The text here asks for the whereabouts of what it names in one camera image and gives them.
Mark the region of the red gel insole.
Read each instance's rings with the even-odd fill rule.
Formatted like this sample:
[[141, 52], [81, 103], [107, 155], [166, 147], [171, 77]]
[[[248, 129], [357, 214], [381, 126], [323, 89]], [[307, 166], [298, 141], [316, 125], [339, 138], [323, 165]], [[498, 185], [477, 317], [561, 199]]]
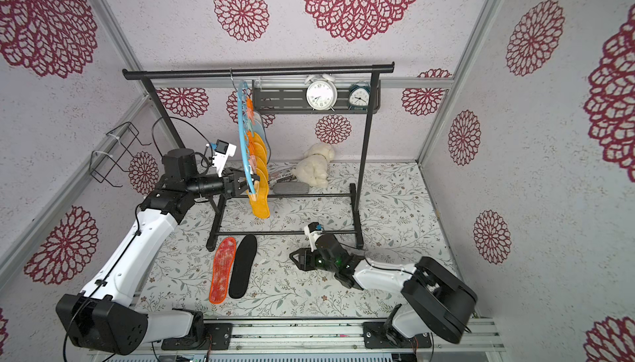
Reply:
[[234, 237], [224, 239], [213, 259], [213, 277], [208, 300], [211, 304], [221, 304], [228, 295], [229, 282], [236, 257], [237, 243]]

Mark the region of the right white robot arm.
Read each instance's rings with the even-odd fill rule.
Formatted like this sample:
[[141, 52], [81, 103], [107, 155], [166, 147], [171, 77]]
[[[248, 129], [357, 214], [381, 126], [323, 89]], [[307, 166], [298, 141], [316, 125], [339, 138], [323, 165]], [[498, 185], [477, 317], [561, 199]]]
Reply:
[[315, 231], [310, 246], [289, 255], [302, 271], [323, 270], [348, 289], [380, 290], [401, 294], [406, 304], [396, 306], [384, 325], [393, 344], [432, 333], [458, 344], [475, 312], [476, 293], [435, 259], [423, 256], [410, 264], [374, 261], [345, 250], [333, 234]]

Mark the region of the black insole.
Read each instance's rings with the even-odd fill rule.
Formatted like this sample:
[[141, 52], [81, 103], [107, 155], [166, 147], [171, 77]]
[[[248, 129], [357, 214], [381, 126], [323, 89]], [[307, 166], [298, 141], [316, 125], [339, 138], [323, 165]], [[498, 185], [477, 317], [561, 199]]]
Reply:
[[232, 277], [228, 289], [228, 295], [232, 299], [241, 299], [245, 296], [249, 286], [256, 253], [256, 237], [254, 235], [244, 236], [236, 250]]

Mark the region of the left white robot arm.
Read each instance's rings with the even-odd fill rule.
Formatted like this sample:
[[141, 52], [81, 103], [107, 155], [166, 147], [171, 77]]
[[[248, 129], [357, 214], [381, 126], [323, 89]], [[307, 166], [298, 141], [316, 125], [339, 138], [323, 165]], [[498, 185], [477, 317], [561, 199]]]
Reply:
[[236, 197], [268, 180], [266, 161], [246, 161], [237, 169], [206, 175], [198, 170], [198, 152], [174, 149], [163, 155], [165, 173], [135, 210], [135, 221], [100, 271], [77, 294], [66, 294], [56, 305], [64, 327], [62, 347], [129, 355], [139, 345], [178, 342], [196, 349], [207, 345], [201, 312], [175, 309], [141, 313], [132, 309], [134, 294], [167, 236], [182, 223], [197, 198]]

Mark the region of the blue round clip hanger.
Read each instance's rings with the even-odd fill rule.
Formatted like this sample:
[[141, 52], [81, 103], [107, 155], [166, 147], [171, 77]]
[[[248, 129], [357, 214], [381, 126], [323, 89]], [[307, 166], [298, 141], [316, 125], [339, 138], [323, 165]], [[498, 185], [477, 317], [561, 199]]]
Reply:
[[237, 113], [237, 123], [239, 127], [239, 141], [241, 148], [241, 161], [243, 164], [243, 169], [246, 177], [247, 183], [247, 196], [250, 199], [254, 199], [256, 197], [256, 190], [254, 185], [254, 180], [252, 177], [252, 168], [248, 160], [248, 136], [247, 136], [247, 116], [246, 116], [246, 92], [248, 89], [248, 85], [245, 81], [241, 81], [239, 87], [236, 87], [236, 113]]

